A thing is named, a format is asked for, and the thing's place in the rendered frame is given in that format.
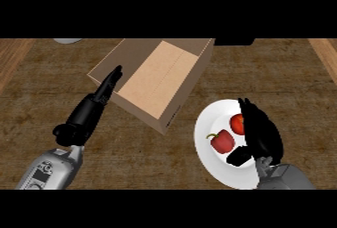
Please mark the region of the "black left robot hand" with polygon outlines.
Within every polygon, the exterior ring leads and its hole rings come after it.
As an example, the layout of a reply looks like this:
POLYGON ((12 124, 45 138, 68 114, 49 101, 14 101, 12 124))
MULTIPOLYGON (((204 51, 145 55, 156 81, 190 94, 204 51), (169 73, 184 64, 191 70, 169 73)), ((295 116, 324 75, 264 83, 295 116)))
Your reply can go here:
POLYGON ((116 84, 123 76, 123 67, 117 66, 104 79, 98 90, 88 94, 80 101, 65 124, 55 127, 55 141, 60 145, 68 147, 83 146, 91 139, 91 135, 98 126, 105 105, 111 99, 116 84))

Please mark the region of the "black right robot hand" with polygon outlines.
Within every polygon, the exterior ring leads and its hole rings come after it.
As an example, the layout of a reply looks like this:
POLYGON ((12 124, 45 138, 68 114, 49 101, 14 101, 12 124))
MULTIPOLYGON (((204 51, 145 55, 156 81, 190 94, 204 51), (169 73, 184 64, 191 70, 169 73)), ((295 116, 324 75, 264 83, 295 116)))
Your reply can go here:
POLYGON ((284 154, 283 137, 277 125, 249 98, 238 99, 238 103, 244 116, 247 145, 235 148, 227 162, 240 167, 250 159, 271 157, 271 165, 275 166, 281 163, 284 154))

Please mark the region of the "red tomato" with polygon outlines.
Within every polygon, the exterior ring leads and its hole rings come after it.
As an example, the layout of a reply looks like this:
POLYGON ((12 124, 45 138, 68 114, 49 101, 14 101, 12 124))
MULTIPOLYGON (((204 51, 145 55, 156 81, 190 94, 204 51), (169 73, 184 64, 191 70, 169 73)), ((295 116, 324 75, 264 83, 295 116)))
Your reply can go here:
POLYGON ((231 124, 231 128, 233 128, 234 133, 238 135, 244 135, 246 134, 244 117, 241 114, 235 114, 231 117, 230 124, 231 124))

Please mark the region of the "white round plate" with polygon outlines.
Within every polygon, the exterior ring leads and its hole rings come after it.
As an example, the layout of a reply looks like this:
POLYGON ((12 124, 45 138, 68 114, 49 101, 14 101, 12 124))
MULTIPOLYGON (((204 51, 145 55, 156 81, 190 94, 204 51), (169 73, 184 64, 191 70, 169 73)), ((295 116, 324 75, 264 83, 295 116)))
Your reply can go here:
POLYGON ((259 174, 256 161, 250 159, 240 167, 227 162, 231 152, 221 154, 212 147, 212 136, 227 130, 235 138, 235 147, 246 146, 247 141, 231 128, 231 117, 241 113, 238 100, 213 102, 199 115, 196 123, 194 141, 199 158, 212 176, 230 187, 240 190, 258 188, 259 174))

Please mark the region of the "brown cardboard box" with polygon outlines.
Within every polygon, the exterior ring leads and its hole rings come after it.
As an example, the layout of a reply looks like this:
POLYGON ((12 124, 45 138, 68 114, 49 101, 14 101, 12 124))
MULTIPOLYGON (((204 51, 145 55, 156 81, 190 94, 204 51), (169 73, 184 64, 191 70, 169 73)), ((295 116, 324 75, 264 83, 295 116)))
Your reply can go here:
POLYGON ((212 38, 126 38, 89 72, 99 84, 114 68, 123 68, 111 102, 160 133, 207 68, 213 43, 212 38))

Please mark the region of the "red bell pepper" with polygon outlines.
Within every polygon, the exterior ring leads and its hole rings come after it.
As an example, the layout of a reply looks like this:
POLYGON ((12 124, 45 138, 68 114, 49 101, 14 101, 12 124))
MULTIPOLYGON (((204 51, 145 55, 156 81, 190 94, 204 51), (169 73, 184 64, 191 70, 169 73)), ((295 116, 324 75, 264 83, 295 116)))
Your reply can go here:
POLYGON ((210 138, 210 146, 221 154, 233 151, 235 138, 225 129, 218 134, 209 134, 207 138, 210 138))

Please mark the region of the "pale grey round object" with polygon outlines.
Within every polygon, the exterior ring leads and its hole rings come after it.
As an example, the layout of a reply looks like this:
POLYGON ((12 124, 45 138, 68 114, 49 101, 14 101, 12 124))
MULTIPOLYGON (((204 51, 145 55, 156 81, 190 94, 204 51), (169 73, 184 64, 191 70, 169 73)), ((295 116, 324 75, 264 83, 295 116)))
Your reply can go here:
POLYGON ((74 44, 82 38, 55 38, 55 42, 64 45, 74 44))

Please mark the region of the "black appliance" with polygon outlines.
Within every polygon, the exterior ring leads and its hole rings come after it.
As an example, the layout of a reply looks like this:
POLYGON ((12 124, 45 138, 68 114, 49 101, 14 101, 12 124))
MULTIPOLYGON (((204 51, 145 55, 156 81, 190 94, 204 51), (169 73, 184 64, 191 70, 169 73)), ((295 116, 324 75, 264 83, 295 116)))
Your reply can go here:
POLYGON ((243 46, 243 45, 252 45, 255 43, 255 38, 216 38, 215 44, 218 46, 243 46))

